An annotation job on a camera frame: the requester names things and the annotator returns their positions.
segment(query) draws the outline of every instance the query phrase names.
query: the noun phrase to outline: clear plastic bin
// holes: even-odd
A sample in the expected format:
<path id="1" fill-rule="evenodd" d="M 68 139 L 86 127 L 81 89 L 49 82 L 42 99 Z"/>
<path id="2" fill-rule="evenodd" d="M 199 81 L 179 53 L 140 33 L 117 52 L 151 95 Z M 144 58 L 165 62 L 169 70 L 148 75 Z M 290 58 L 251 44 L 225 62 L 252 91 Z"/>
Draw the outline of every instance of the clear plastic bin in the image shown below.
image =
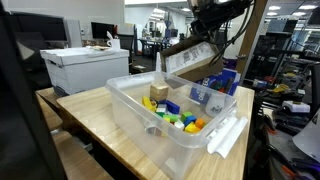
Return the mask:
<path id="1" fill-rule="evenodd" d="M 192 112 L 207 125 L 198 133 L 191 134 L 177 129 L 159 115 L 142 105 L 142 97 L 150 96 L 153 83 L 169 86 L 168 100 L 180 106 L 180 114 Z M 202 95 L 224 98 L 222 111 L 214 118 L 205 113 L 205 105 L 190 98 L 192 88 Z M 206 152 L 207 137 L 228 114 L 236 108 L 233 97 L 199 84 L 160 72 L 143 73 L 110 79 L 107 89 L 112 94 L 114 120 L 141 150 L 170 178 L 183 179 L 185 172 Z M 165 136 L 150 133 L 161 130 Z"/>

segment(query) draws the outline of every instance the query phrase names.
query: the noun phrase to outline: cardboard box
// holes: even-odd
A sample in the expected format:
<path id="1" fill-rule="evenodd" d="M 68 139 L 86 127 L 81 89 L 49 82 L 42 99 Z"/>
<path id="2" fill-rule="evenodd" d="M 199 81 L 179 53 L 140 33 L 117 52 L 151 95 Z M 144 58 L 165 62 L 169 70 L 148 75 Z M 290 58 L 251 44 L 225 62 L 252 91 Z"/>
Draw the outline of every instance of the cardboard box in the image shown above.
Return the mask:
<path id="1" fill-rule="evenodd" d="M 40 53 L 54 91 L 60 96 L 102 87 L 108 79 L 129 75 L 127 50 L 69 48 Z"/>
<path id="2" fill-rule="evenodd" d="M 192 36 L 160 52 L 161 69 L 194 82 L 222 71 L 222 59 L 209 66 L 217 53 L 215 45 Z"/>

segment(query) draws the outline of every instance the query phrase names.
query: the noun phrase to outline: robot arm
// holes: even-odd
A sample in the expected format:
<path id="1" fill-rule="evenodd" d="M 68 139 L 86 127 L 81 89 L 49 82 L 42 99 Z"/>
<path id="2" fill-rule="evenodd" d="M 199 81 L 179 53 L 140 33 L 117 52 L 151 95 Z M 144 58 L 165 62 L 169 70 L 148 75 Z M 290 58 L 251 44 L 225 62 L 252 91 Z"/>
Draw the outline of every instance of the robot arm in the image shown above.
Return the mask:
<path id="1" fill-rule="evenodd" d="M 194 35 L 206 36 L 250 8 L 253 0 L 188 0 L 195 21 L 191 23 Z"/>
<path id="2" fill-rule="evenodd" d="M 212 66 L 223 56 L 228 46 L 245 32 L 249 24 L 247 18 L 251 5 L 254 5 L 255 8 L 256 0 L 188 0 L 188 3 L 195 18 L 191 23 L 191 33 L 211 44 L 223 45 L 223 49 L 210 62 L 210 66 Z M 242 15 L 245 11 L 246 16 L 238 33 L 228 40 L 226 26 L 224 42 L 216 42 L 213 32 L 219 30 L 222 24 L 228 24 L 230 20 Z"/>

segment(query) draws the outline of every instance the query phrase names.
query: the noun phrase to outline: plastic bin lid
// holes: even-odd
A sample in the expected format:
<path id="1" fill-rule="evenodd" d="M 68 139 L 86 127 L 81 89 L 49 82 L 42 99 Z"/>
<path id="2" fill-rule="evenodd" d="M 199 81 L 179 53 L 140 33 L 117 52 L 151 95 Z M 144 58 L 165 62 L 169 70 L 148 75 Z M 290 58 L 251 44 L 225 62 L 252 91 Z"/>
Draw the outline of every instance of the plastic bin lid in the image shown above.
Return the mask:
<path id="1" fill-rule="evenodd" d="M 129 57 L 129 51 L 123 49 L 97 51 L 89 48 L 68 48 L 41 50 L 40 53 L 43 59 L 50 60 L 59 65 L 82 64 Z"/>

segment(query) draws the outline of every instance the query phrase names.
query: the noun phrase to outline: green block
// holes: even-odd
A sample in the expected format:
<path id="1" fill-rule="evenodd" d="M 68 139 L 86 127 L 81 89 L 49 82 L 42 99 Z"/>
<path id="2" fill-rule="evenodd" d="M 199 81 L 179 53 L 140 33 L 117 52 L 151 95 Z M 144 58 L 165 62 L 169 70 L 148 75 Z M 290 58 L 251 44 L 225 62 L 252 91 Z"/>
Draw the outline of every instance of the green block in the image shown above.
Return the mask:
<path id="1" fill-rule="evenodd" d="M 165 116 L 165 113 L 163 113 L 163 112 L 156 112 L 156 113 L 161 117 Z"/>
<path id="2" fill-rule="evenodd" d="M 177 122 L 179 117 L 176 115 L 164 115 L 163 118 L 169 118 L 170 122 Z"/>
<path id="3" fill-rule="evenodd" d="M 184 112 L 181 116 L 181 121 L 184 122 L 188 116 L 192 116 L 191 112 Z"/>

